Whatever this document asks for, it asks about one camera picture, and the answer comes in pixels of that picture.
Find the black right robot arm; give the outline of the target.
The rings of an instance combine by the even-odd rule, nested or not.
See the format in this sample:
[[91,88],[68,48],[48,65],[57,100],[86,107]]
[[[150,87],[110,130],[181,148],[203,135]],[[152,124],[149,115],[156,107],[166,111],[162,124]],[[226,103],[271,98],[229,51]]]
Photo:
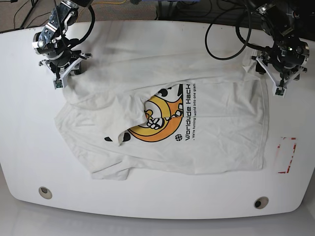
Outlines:
[[[89,37],[95,25],[95,12],[91,4],[91,0],[63,0],[60,4],[55,4],[44,29],[34,35],[33,49],[38,55],[45,56],[38,64],[45,66],[54,74],[55,89],[65,88],[69,75],[82,73],[81,61],[92,57],[90,53],[73,50]],[[91,24],[81,39],[68,39],[66,32],[77,21],[79,7],[89,10]]]

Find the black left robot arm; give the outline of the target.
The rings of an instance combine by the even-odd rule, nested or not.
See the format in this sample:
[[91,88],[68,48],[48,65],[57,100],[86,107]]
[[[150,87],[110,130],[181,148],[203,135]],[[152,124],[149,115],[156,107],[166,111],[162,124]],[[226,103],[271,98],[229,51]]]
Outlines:
[[273,94],[283,96],[287,85],[307,71],[308,44],[299,39],[287,14],[272,0],[250,0],[249,5],[260,15],[263,30],[274,40],[273,47],[265,48],[256,61],[274,83]]

